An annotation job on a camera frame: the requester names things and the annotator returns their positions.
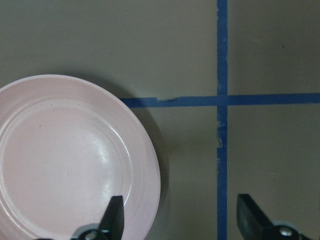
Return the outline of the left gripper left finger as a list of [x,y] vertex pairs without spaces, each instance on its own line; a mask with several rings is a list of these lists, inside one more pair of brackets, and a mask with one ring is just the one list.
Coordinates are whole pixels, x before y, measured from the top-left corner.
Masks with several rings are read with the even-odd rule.
[[125,226],[122,195],[112,196],[96,228],[82,231],[73,240],[121,240]]

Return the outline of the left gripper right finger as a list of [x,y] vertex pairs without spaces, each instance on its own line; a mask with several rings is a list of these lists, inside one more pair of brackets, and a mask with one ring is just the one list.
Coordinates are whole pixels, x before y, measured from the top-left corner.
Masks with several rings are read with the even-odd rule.
[[253,198],[237,195],[237,227],[245,240],[307,240],[308,237],[287,224],[274,224]]

